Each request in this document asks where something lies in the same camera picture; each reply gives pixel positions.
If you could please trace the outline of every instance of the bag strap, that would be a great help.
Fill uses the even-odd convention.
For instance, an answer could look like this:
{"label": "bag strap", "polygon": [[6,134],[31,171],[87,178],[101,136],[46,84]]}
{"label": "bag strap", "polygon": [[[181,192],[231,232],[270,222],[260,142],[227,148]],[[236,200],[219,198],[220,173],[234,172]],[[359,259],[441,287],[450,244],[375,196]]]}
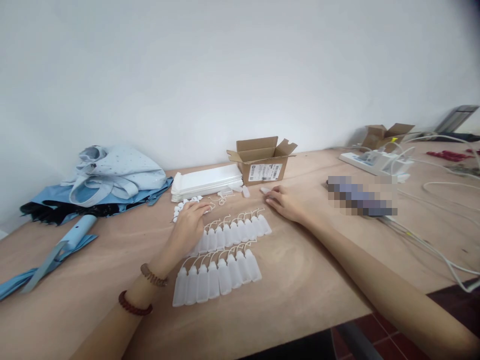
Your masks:
{"label": "bag strap", "polygon": [[89,199],[79,202],[77,201],[77,193],[81,187],[85,186],[85,182],[90,176],[87,174],[79,174],[78,178],[76,179],[75,183],[73,184],[73,188],[70,191],[70,195],[68,199],[72,204],[81,206],[83,208],[90,208],[94,205],[97,205],[101,200],[103,200],[108,194],[112,192],[114,187],[113,180],[108,177],[102,177],[102,181],[100,183],[100,187],[98,188],[97,192],[94,193]]}
{"label": "bag strap", "polygon": [[110,176],[114,184],[114,194],[120,199],[130,199],[139,193],[139,187],[132,181],[121,176]]}

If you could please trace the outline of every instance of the floor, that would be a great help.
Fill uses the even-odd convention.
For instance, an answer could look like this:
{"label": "floor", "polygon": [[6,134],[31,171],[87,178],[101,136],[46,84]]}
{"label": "floor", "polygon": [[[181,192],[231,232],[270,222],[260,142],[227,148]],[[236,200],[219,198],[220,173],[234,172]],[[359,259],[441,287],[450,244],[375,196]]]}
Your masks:
{"label": "floor", "polygon": [[[428,295],[458,321],[480,337],[480,290],[471,294],[452,286]],[[378,312],[354,320],[385,360],[429,359],[413,342]],[[337,329],[332,329],[338,360],[355,360]]]}
{"label": "floor", "polygon": [[[428,296],[480,338],[480,288],[468,294],[455,285]],[[428,356],[378,312],[353,321],[384,360],[428,359]],[[337,360],[355,360],[337,329],[332,328],[258,352],[242,360],[335,359],[335,354]]]}

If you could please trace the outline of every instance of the open cardboard box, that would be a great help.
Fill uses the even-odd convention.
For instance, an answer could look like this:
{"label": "open cardboard box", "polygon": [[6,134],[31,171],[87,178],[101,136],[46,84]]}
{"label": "open cardboard box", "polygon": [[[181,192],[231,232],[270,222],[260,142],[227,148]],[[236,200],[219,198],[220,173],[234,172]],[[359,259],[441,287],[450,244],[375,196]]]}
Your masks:
{"label": "open cardboard box", "polygon": [[291,153],[297,144],[287,139],[278,144],[278,136],[258,139],[239,140],[236,151],[227,150],[229,159],[238,164],[243,175],[243,183],[247,186],[265,182],[278,181],[284,178],[285,168]]}
{"label": "open cardboard box", "polygon": [[387,145],[392,141],[393,138],[397,138],[395,142],[399,144],[402,142],[405,135],[412,130],[415,125],[408,125],[402,123],[395,123],[391,128],[387,128],[383,125],[368,125],[368,132],[366,134],[365,140],[361,144],[363,147],[370,148],[372,150],[378,149],[386,145],[385,151],[391,153],[396,146],[393,144]]}

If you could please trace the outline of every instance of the white paper stack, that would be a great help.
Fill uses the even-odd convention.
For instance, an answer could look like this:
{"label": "white paper stack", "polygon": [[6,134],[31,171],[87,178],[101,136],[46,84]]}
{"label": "white paper stack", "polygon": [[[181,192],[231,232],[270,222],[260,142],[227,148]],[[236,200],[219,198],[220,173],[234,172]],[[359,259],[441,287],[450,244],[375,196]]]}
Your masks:
{"label": "white paper stack", "polygon": [[171,187],[171,201],[178,203],[183,199],[216,194],[221,190],[230,189],[230,186],[241,187],[243,184],[242,173],[237,164],[185,175],[177,172]]}

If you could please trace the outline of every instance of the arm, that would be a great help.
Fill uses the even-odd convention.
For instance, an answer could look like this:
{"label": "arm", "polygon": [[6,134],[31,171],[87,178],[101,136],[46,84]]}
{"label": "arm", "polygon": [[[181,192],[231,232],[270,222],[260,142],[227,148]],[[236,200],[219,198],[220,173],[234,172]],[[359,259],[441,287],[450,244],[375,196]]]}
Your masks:
{"label": "arm", "polygon": [[309,215],[295,194],[276,186],[266,202],[285,218],[306,227],[337,259],[387,320],[432,359],[478,359],[480,340],[428,296],[336,231]]}
{"label": "arm", "polygon": [[[210,208],[209,206],[208,203],[185,204],[165,247],[148,263],[150,271],[157,277],[165,279],[179,260],[202,237],[204,229],[202,215]],[[136,308],[147,309],[161,291],[161,288],[151,284],[140,274],[128,288],[125,299]],[[127,312],[117,302],[71,359],[121,359],[141,320],[142,316]]]}

